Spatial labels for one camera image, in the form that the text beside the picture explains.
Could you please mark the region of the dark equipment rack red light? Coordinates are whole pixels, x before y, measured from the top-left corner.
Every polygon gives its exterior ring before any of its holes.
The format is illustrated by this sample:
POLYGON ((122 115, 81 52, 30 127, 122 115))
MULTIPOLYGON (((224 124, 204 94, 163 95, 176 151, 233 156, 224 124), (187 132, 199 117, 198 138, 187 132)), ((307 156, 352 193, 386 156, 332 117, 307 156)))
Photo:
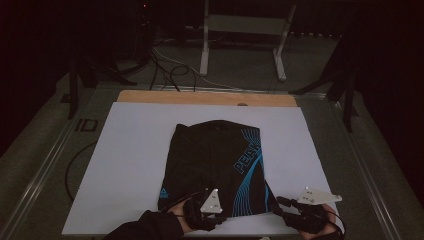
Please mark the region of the dark equipment rack red light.
POLYGON ((136 46, 134 57, 138 64, 145 65, 155 38, 155 19, 153 0, 133 0, 135 18, 136 46))

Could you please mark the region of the person's left hand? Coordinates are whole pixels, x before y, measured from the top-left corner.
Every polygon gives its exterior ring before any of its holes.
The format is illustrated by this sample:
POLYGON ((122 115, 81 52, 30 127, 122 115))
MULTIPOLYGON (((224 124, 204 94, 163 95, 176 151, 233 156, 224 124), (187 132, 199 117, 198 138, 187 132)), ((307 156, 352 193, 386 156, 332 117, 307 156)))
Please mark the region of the person's left hand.
POLYGON ((184 204, 185 204, 185 201, 182 201, 182 202, 172 206, 168 210, 168 212, 173 213, 178 218, 178 221, 181 225, 183 232, 189 233, 189 232, 193 232, 193 229, 188 225, 188 223, 186 222, 186 220, 184 218, 184 211, 183 211, 184 204))

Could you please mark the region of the wooden table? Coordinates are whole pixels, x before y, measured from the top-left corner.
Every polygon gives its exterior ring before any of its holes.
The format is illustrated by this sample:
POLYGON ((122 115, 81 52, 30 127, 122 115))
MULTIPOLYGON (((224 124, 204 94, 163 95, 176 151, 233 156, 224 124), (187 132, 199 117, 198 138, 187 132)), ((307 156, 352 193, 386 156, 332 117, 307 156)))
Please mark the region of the wooden table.
POLYGON ((297 107, 296 100, 293 96, 255 93, 123 90, 120 92, 117 101, 225 106, 237 106, 238 103, 247 103, 249 106, 297 107))

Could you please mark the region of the black stand with angled legs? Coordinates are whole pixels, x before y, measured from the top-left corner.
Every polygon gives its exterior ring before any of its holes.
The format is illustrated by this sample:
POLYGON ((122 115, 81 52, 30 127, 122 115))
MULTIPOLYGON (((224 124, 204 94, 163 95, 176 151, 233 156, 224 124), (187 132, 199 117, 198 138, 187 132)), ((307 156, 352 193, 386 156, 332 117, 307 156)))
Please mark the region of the black stand with angled legs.
POLYGON ((355 85, 355 70, 351 68, 342 68, 330 73, 327 76, 320 77, 317 81, 306 85, 297 90, 290 91, 292 95, 304 95, 317 87, 331 82, 332 85, 325 95, 329 101, 337 102, 344 97, 343 124, 345 128, 352 132, 351 117, 353 113, 353 98, 355 85))
POLYGON ((92 68, 106 74, 112 80, 117 81, 120 84, 133 86, 135 85, 135 82, 127 80, 125 75, 135 73, 141 69, 141 66, 137 65, 120 71, 113 70, 112 68, 100 64, 91 58, 84 58, 83 60, 72 59, 69 63, 69 119, 72 119, 78 110, 78 78, 91 77, 91 82, 96 84, 96 78, 92 74, 92 68))

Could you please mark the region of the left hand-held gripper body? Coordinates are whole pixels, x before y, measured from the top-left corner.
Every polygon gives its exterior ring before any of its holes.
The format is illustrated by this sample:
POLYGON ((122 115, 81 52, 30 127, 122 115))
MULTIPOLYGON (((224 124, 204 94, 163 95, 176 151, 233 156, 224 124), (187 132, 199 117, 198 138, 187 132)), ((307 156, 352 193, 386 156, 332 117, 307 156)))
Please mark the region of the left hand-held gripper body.
POLYGON ((217 226, 213 219, 216 214, 223 212, 218 190, 206 190, 193 195, 185 202, 183 211, 184 218, 192 229, 212 231, 217 226))

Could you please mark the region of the white metal stand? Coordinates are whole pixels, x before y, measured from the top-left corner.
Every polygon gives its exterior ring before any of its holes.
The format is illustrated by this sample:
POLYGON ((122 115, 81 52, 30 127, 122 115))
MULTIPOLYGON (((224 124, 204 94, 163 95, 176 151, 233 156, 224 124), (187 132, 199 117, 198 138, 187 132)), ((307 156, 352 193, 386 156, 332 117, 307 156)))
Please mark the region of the white metal stand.
POLYGON ((206 76, 208 74, 209 32, 218 31, 225 33, 264 34, 279 36, 280 43, 276 48, 273 49, 273 59, 278 79, 280 81, 285 81, 287 79, 284 63, 282 60, 282 53, 296 11, 297 5, 295 3, 291 3, 289 5, 288 14, 285 18, 211 14, 209 7, 210 0, 204 0, 203 47, 200 59, 201 76, 206 76))

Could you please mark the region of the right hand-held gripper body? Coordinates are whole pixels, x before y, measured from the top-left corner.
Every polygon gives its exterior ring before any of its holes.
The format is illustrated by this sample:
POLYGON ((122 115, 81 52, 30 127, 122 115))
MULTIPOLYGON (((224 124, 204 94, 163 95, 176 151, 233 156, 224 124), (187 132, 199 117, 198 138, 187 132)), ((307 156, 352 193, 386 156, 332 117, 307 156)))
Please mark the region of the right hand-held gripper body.
POLYGON ((306 187, 294 200, 298 202, 293 206, 298 210, 298 214, 285 212, 286 217, 283 218, 285 224, 299 231, 316 234, 329 222, 323 204, 339 202, 342 197, 306 187))

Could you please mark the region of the black shorts with blue print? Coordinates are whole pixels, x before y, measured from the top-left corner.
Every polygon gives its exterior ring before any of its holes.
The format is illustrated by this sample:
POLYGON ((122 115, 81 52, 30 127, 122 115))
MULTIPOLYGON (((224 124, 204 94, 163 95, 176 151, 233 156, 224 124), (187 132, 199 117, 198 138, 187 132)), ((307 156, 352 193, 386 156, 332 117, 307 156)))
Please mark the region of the black shorts with blue print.
POLYGON ((176 126, 158 208, 207 189, 218 191, 223 217, 271 211, 276 201, 265 180, 258 128, 224 120, 176 126))

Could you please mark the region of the white table cover sheet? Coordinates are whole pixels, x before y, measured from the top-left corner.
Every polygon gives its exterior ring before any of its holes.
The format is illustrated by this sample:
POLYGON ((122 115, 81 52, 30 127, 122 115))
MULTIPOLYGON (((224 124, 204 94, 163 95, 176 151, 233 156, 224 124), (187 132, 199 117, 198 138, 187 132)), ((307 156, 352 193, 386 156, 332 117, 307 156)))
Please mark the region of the white table cover sheet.
POLYGON ((167 153, 177 124, 228 120, 259 128, 265 179, 277 196, 331 189, 298 107, 116 102, 62 230, 101 236, 157 207, 167 153))

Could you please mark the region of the aluminium floor rail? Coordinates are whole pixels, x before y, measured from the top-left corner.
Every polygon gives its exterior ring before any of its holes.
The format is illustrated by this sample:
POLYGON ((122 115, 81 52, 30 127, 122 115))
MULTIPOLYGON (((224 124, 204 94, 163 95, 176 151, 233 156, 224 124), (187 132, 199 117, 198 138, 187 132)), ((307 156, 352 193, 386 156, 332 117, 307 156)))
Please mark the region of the aluminium floor rail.
POLYGON ((402 240, 397 227, 395 226, 392 216, 386 206, 385 201, 374 181, 371 171, 369 170, 365 157, 362 154, 359 145, 357 144, 354 136, 347 130, 342 119, 342 107, 337 102, 328 103, 334 117, 336 118, 337 126, 344 135, 349 150, 353 154, 354 163, 356 165, 358 174, 361 178, 365 191, 374 209, 375 215, 379 221, 382 231, 387 240, 402 240))
POLYGON ((83 146, 74 128, 90 101, 69 120, 68 105, 49 100, 0 158, 0 240, 84 240, 64 236, 71 207, 66 168, 83 146))

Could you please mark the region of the person's right hand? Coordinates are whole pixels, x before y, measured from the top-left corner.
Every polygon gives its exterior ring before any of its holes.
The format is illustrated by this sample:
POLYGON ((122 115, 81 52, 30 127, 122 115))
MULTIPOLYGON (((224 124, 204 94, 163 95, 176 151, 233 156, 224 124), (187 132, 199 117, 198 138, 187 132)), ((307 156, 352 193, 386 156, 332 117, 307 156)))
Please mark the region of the person's right hand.
POLYGON ((329 222, 316 234, 300 231, 299 234, 304 240, 340 240, 340 233, 335 226, 336 217, 334 209, 327 204, 323 204, 323 208, 327 212, 329 222))

